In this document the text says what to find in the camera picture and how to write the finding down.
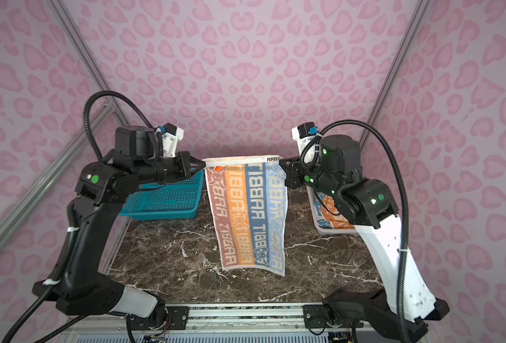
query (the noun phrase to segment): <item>orange stripe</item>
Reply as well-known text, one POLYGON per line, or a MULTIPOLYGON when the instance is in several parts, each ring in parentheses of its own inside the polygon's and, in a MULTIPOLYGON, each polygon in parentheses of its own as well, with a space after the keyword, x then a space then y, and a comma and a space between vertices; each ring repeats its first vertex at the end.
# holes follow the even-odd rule
POLYGON ((232 169, 226 168, 224 175, 226 177, 228 209, 234 242, 238 250, 240 264, 255 264, 253 244, 251 243, 251 233, 249 231, 245 168, 243 165, 233 167, 232 169))

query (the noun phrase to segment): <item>striped towel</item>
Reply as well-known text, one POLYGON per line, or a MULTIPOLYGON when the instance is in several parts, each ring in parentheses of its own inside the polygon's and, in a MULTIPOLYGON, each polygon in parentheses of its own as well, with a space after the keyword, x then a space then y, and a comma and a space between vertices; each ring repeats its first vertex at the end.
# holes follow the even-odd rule
POLYGON ((208 195, 223 270, 285 275, 288 201, 279 156, 205 159, 208 195))

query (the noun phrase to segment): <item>metal post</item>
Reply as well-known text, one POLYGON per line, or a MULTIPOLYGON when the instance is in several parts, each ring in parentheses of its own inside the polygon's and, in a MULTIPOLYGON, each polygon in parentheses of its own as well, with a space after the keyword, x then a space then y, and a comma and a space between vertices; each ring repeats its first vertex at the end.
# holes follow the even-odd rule
MULTIPOLYGON (((383 82, 383 86, 381 87, 381 91, 377 96, 375 101, 375 105, 371 113, 369 114, 367 123, 370 125, 374 125, 375 121, 379 117, 380 113, 383 110, 384 104, 388 99, 390 92, 398 79, 398 75, 400 74, 400 70, 404 63, 407 60, 409 52, 417 38, 419 31, 421 30, 423 23, 430 13, 430 9, 434 3, 434 0, 419 0, 417 5, 415 6, 415 10, 413 11, 413 15, 409 24, 407 25, 406 32, 404 33, 398 50, 396 52, 396 56, 390 66, 389 72, 387 74, 387 78, 383 82)), ((362 132, 362 136, 360 137, 359 144, 361 149, 366 145, 367 138, 369 137, 369 131, 364 129, 362 132)))
MULTIPOLYGON (((98 111, 97 115, 91 121, 91 130, 95 132, 101 127, 103 120, 113 113, 113 107, 108 102, 98 111)), ((43 201, 47 192, 57 182, 60 176, 66 171, 68 166, 74 161, 77 155, 88 143, 85 131, 82 129, 74 137, 57 161, 41 175, 32 186, 28 193, 16 205, 15 209, 0 221, 0 252, 9 244, 11 238, 18 231, 25 219, 37 208, 43 201)))
MULTIPOLYGON (((49 7, 51 7, 51 11, 53 11, 53 14, 57 18, 57 21, 64 30, 71 44, 74 46, 76 53, 82 60, 83 64, 85 65, 85 68, 87 69, 87 71, 97 84, 97 86, 102 91, 109 91, 110 87, 108 86, 108 83, 106 82, 103 73, 100 71, 99 66, 95 62, 87 45, 84 43, 83 38, 79 33, 79 30, 76 24, 74 23, 74 20, 72 19, 70 13, 68 12, 68 9, 63 4, 63 1, 47 0, 46 3, 49 5, 49 7)), ((124 126, 129 126, 130 125, 129 121, 125 117, 125 114, 123 114, 123 111, 120 108, 119 104, 117 103, 116 99, 114 99, 113 97, 109 98, 112 101, 112 104, 115 106, 114 113, 116 114, 116 117, 119 120, 120 124, 124 126)))

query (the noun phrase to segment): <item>pink heart pattern wallpaper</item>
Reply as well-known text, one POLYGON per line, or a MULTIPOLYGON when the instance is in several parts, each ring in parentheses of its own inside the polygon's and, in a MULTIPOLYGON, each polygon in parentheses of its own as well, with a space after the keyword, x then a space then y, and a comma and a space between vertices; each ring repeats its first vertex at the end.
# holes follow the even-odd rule
POLYGON ((203 158, 293 156, 297 124, 366 119, 416 1, 65 4, 112 89, 203 158))
MULTIPOLYGON (((406 183, 412 255, 451 308, 436 340, 506 341, 506 0, 438 0, 376 127, 406 183)), ((375 138, 363 156, 398 196, 375 138)))
MULTIPOLYGON (((110 117, 95 134, 103 153, 113 147, 116 127, 118 122, 110 117)), ((76 196, 74 188, 79 173, 86 164, 96 160, 92 149, 86 147, 0 253, 0 341, 37 299, 32 294, 34 282, 46 278, 57 262, 68 228, 66 205, 76 196)), ((114 223, 103 252, 101 270, 109 262, 110 251, 125 222, 126 218, 119 217, 114 223)), ((53 302, 45 302, 17 332, 14 341, 36 341, 64 324, 66 319, 53 302)))
POLYGON ((0 1, 0 219, 78 133, 96 91, 55 23, 41 0, 0 1))

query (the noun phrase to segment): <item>brown marble surface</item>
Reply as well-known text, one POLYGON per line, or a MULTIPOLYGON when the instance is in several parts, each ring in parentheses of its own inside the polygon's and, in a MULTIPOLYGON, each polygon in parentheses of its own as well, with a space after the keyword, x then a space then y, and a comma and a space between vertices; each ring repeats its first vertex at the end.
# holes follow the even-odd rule
POLYGON ((109 275, 167 302, 321 301, 335 289, 382 286, 356 234, 318 233, 306 190, 290 190, 285 277, 255 268, 222 271, 207 192, 192 219, 133 221, 109 275))

